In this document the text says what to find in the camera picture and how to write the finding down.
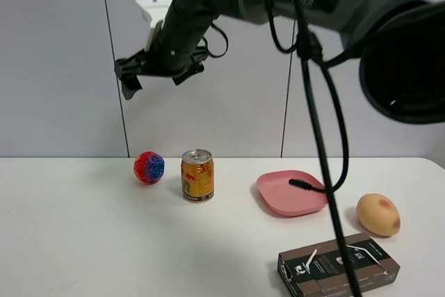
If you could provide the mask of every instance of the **pink plate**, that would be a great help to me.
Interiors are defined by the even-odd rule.
[[[273,211],[283,216],[295,217],[312,214],[326,207],[325,194],[291,186],[290,179],[300,179],[316,188],[324,188],[315,177],[300,170],[283,170],[264,174],[258,178],[257,186]]]

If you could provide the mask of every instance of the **box label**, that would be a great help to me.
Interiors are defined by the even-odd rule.
[[[378,261],[390,258],[390,256],[372,239],[353,243],[351,246],[367,249]],[[353,263],[354,270],[375,264],[375,261],[362,250],[349,248],[348,253],[349,258]],[[310,257],[311,255],[306,255],[304,257],[285,261],[293,279],[297,283],[308,282],[311,280],[324,280],[345,273],[343,260],[338,250],[317,254],[309,264],[308,268],[306,263]]]

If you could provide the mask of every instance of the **white bracket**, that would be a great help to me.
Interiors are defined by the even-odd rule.
[[[136,3],[142,9],[142,16],[150,25],[150,30],[147,37],[147,44],[145,51],[149,51],[151,45],[156,40],[156,37],[163,26],[165,16],[172,0],[136,0]]]

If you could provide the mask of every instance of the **cable connector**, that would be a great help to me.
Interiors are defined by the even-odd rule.
[[[289,180],[289,184],[291,186],[295,186],[301,189],[304,189],[306,191],[316,191],[317,193],[325,193],[324,189],[319,189],[319,188],[315,188],[314,186],[312,186],[310,183],[303,181],[303,180],[299,180],[299,179],[290,179]]]
[[[298,32],[297,55],[304,61],[323,58],[323,48],[315,33],[308,31],[307,34],[302,35],[301,32]]]

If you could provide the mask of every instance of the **gray wall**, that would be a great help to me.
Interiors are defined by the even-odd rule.
[[[134,0],[107,4],[115,55],[128,56],[144,45],[147,24]],[[179,156],[190,147],[216,156],[281,155],[290,58],[275,49],[267,26],[218,24],[229,36],[226,57],[208,60],[203,74],[179,87],[144,78],[144,90],[122,101],[131,156]],[[279,19],[277,27],[289,45],[293,22]],[[315,31],[327,56],[341,51],[338,36]],[[209,32],[209,40],[223,48],[218,35]],[[0,64],[1,156],[127,155],[104,0],[0,0]],[[340,155],[325,85],[313,73],[329,152]],[[379,115],[359,88],[357,62],[333,75],[353,156],[443,158],[442,125],[401,125]],[[316,156],[301,83],[294,59],[284,156]]]
[[[125,156],[104,0],[0,0],[0,155]]]

